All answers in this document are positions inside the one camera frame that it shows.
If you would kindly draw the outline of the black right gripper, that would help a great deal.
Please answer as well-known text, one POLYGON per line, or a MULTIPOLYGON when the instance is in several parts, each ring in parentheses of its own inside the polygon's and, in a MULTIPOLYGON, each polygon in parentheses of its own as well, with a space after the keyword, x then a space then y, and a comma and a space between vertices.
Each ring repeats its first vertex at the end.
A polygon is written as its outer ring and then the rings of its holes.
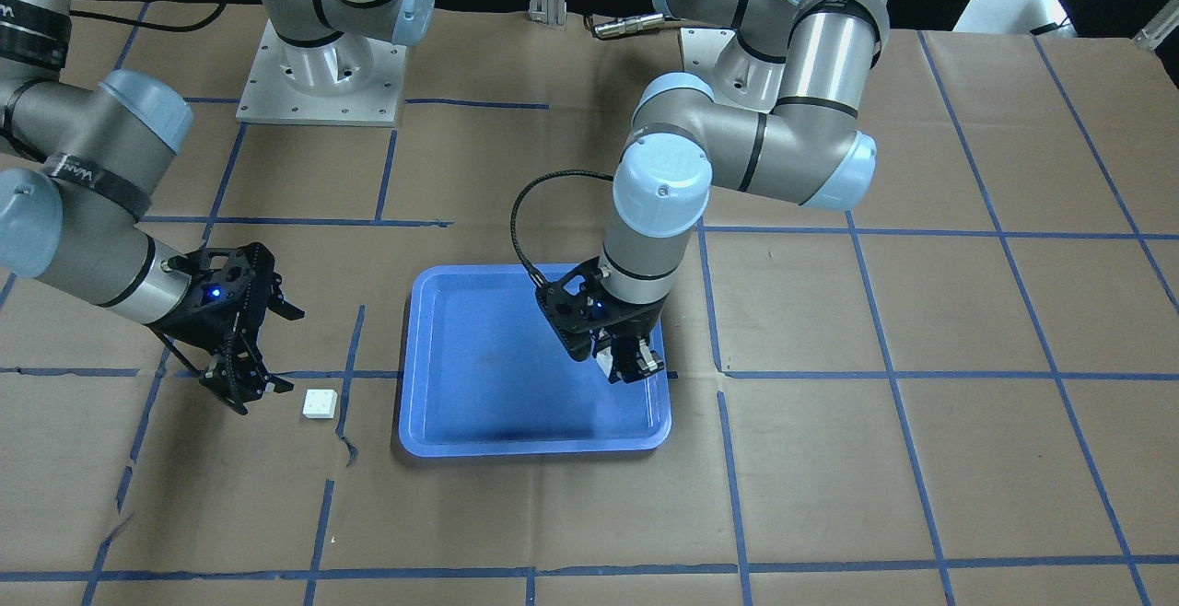
POLYGON ((150 329, 199 347, 225 362, 200 374, 200 384, 228 408, 246 414, 246 404, 268 391, 292 391, 286 378, 263 365, 257 336, 265 312, 303 320, 307 312, 286 299, 276 259, 261 242, 241 248, 203 248, 162 262, 167 274, 189 275, 180 303, 150 329))

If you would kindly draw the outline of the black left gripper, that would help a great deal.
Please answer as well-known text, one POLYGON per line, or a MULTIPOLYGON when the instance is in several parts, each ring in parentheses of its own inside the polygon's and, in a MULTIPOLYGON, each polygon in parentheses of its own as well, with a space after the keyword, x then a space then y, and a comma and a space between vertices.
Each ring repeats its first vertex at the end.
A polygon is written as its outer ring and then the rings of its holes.
POLYGON ((605 286, 597 258, 579 263, 561 279, 536 272, 536 301, 556 340, 574 361, 594 358, 610 347, 610 381, 631 383, 665 370, 651 332, 664 299, 637 304, 615 298, 605 286))

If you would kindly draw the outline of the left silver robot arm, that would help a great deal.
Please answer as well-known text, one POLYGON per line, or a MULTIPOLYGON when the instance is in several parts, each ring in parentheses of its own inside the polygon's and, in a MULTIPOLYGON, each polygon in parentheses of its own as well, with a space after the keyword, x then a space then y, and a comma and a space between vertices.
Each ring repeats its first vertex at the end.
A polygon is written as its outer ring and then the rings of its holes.
POLYGON ((536 303, 573 361, 611 382, 664 368, 651 332, 712 187, 844 212, 867 195, 877 147, 859 99, 889 35, 888 0, 652 0, 668 17, 732 31, 712 77, 654 78, 611 174, 601 253, 568 278, 527 263, 536 303))

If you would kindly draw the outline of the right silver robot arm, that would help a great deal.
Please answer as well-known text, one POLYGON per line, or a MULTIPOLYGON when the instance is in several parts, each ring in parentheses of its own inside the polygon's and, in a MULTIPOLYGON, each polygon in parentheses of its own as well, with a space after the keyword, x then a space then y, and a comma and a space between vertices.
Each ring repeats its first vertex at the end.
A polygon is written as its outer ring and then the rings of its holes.
POLYGON ((299 320, 261 242, 182 253, 138 228, 193 124, 185 99, 134 70, 97 88, 60 80, 71 0, 4 0, 4 266, 18 277, 147 327, 164 345, 198 347, 199 383, 239 414, 291 391, 263 363, 268 312, 299 320))

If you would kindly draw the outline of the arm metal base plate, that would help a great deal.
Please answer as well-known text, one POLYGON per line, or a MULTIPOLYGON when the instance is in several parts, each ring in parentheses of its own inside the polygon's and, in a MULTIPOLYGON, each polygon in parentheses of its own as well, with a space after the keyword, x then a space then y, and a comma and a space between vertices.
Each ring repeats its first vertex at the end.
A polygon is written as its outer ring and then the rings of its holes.
POLYGON ((295 47, 266 24, 236 118, 271 126, 391 129, 408 59, 404 45, 355 34, 315 48, 295 47))
POLYGON ((755 59, 733 29, 683 28, 679 40, 683 70, 711 86, 714 103, 758 112, 775 107, 783 62, 755 59))

